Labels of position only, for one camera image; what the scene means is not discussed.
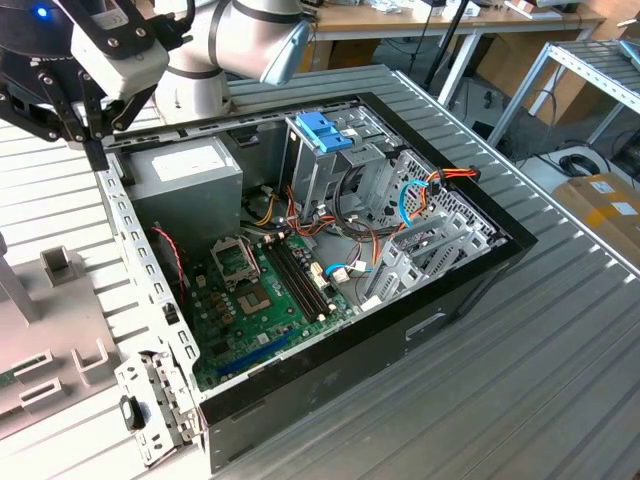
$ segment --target metal bracket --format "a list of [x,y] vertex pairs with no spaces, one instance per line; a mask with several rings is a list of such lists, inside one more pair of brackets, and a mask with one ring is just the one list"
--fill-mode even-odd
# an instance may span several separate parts
[[82,122],[76,115],[57,78],[50,71],[41,69],[38,72],[38,80],[42,82],[44,93],[64,126],[66,131],[66,135],[63,135],[64,138],[71,141],[84,142],[85,133]]
[[82,103],[84,104],[91,137],[101,140],[105,135],[109,135],[112,132],[109,124],[104,121],[102,106],[100,105],[100,99],[104,96],[104,92],[84,70],[78,71],[78,83],[80,83]]
[[[169,352],[143,352],[116,369],[125,423],[135,438],[144,464],[151,466],[190,444],[202,433],[195,403]],[[137,417],[132,421],[131,405]]]

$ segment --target metal table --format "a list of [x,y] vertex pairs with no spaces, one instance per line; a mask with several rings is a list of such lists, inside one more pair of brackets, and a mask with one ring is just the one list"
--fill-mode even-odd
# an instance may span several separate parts
[[[539,242],[477,308],[421,349],[238,459],[222,479],[620,478],[640,458],[639,273],[435,100],[383,66],[232,84],[243,110],[372,91]],[[152,109],[142,122],[153,123]],[[62,144],[0,129],[9,260],[84,257],[123,357],[153,345],[93,175]],[[145,472],[115,388],[0,442],[7,478],[208,478],[196,447]]]
[[[543,90],[552,91],[562,74],[569,69],[619,102],[591,134],[589,143],[598,139],[625,106],[640,114],[640,71],[620,53],[615,40],[547,43],[491,132],[487,140],[489,145],[498,144],[550,59],[560,65]],[[540,93],[529,110],[531,115],[536,115],[547,96],[545,92]]]

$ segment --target metal shelf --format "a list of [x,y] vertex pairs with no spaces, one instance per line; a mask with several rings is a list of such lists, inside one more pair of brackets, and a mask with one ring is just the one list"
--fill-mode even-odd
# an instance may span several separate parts
[[[551,75],[544,90],[552,91],[557,82],[556,79],[569,69],[620,102],[620,105],[596,129],[589,139],[590,142],[598,138],[620,112],[622,106],[640,114],[640,71],[622,55],[615,40],[547,43],[489,136],[487,140],[489,145],[497,145],[505,134],[518,108],[533,89],[538,75],[547,66],[549,59],[555,60],[560,66],[559,71]],[[548,95],[542,92],[529,113],[535,115],[547,98]]]

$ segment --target label sticker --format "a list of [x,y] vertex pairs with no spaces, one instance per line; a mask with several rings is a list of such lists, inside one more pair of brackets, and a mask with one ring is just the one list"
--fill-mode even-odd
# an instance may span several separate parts
[[151,162],[160,180],[169,182],[225,166],[211,145],[156,157]]
[[616,207],[616,210],[618,210],[622,215],[638,214],[638,212],[636,212],[635,209],[631,205],[629,205],[627,202],[615,202],[615,203],[612,203],[611,205]]
[[615,192],[615,190],[611,188],[611,185],[609,185],[607,182],[591,182],[591,185],[593,185],[593,188],[598,190],[600,193]]

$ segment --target ram slot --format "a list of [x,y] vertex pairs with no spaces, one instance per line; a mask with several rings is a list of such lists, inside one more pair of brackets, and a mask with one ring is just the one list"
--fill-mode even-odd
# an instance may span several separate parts
[[300,267],[291,250],[287,248],[284,243],[277,244],[274,248],[276,250],[276,253],[281,255],[281,258],[286,262],[293,275],[298,279],[298,281],[306,291],[306,295],[308,295],[310,300],[313,302],[317,314],[322,313],[328,315],[330,313],[330,310],[327,302],[317,290],[316,286],[311,282],[306,273],[303,271],[302,267]]
[[318,320],[318,315],[328,313],[326,302],[315,290],[311,280],[300,270],[287,247],[283,245],[270,246],[265,251],[265,256],[276,269],[308,321],[315,322]]
[[304,291],[300,289],[300,286],[296,283],[296,281],[291,276],[289,270],[286,265],[280,259],[280,257],[276,254],[272,247],[269,247],[264,252],[267,260],[273,265],[273,268],[276,269],[278,276],[284,283],[284,286],[287,287],[289,293],[293,296],[298,307],[302,310],[305,318],[309,321],[315,318],[314,309],[309,300],[305,297]]

